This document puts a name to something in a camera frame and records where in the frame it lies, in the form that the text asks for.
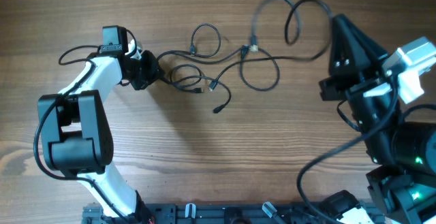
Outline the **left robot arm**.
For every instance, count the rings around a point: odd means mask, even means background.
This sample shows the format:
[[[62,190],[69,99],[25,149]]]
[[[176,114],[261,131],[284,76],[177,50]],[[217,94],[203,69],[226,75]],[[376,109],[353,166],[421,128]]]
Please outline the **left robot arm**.
[[[51,178],[84,185],[100,203],[105,221],[151,223],[153,214],[112,160],[104,101],[120,84],[136,91],[147,88],[159,79],[158,62],[125,27],[104,27],[102,35],[102,44],[82,60],[84,69],[72,83],[39,98],[35,161]]]

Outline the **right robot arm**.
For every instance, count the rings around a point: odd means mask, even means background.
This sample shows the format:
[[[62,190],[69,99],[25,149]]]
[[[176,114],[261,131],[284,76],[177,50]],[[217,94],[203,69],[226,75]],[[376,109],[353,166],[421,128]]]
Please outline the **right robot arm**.
[[[426,37],[392,54],[346,16],[332,19],[329,78],[320,81],[324,101],[346,101],[357,129],[378,167],[367,174],[374,204],[397,223],[435,222],[435,124],[407,121],[409,104],[424,91],[420,76],[435,64],[435,46]]]

